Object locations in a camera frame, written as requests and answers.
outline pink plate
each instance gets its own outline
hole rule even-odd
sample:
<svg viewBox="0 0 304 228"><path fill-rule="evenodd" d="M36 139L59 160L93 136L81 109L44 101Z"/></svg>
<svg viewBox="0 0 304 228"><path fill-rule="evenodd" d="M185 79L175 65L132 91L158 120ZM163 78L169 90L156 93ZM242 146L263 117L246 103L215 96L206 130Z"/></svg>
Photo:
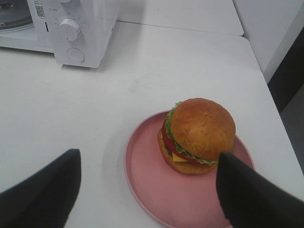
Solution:
<svg viewBox="0 0 304 228"><path fill-rule="evenodd" d="M216 192L217 169L202 175L186 175L164 161L157 142L167 111L155 114L132 133L124 155L124 169L132 194L154 219L170 228L225 228ZM235 152L254 167L248 150L237 137Z"/></svg>

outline tomato slice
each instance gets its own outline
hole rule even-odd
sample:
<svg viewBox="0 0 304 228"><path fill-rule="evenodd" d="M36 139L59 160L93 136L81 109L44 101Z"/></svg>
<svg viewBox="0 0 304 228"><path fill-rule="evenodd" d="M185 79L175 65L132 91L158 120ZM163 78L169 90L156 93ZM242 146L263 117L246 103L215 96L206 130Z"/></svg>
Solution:
<svg viewBox="0 0 304 228"><path fill-rule="evenodd" d="M166 123L166 120L163 122L163 125L162 125L162 128L161 128L161 133L162 133L162 139L166 145L166 147L168 147L168 149L172 152L172 153L175 153L177 156L187 160L188 162L192 163L192 164L196 164L196 165L205 165L205 164L200 164L197 160L195 159L192 159L192 158L187 158L186 157L186 153L178 153L176 151L176 145L175 145L175 141L170 139L168 136L167 136L167 133L166 133L166 128L165 128L165 123Z"/></svg>

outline white microwave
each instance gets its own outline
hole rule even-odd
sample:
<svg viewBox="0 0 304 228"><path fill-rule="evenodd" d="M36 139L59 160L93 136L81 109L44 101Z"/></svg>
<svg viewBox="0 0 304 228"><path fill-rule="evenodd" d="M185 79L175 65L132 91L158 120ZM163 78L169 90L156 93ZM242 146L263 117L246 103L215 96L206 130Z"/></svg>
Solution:
<svg viewBox="0 0 304 228"><path fill-rule="evenodd" d="M0 0L0 47L52 52L60 64L99 67L119 0Z"/></svg>

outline microwave knob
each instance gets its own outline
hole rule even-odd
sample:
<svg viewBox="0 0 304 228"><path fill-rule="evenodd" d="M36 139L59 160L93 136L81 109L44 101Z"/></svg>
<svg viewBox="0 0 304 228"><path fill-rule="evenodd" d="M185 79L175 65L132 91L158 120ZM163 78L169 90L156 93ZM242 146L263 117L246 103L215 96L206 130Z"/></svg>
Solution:
<svg viewBox="0 0 304 228"><path fill-rule="evenodd" d="M72 19L64 19L58 28L61 37L67 41L77 40L81 28L79 24Z"/></svg>

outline white table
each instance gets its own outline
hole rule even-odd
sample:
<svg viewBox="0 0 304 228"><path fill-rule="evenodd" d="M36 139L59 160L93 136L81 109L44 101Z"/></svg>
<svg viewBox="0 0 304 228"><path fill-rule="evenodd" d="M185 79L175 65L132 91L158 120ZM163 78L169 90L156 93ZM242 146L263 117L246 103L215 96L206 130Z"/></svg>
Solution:
<svg viewBox="0 0 304 228"><path fill-rule="evenodd" d="M118 20L233 36L244 34L232 0L122 0Z"/></svg>
<svg viewBox="0 0 304 228"><path fill-rule="evenodd" d="M0 191L79 148L82 182L67 228L162 227L128 188L124 149L140 121L192 97L226 107L256 170L304 200L300 166L242 37L118 22L98 69L5 48L0 62Z"/></svg>

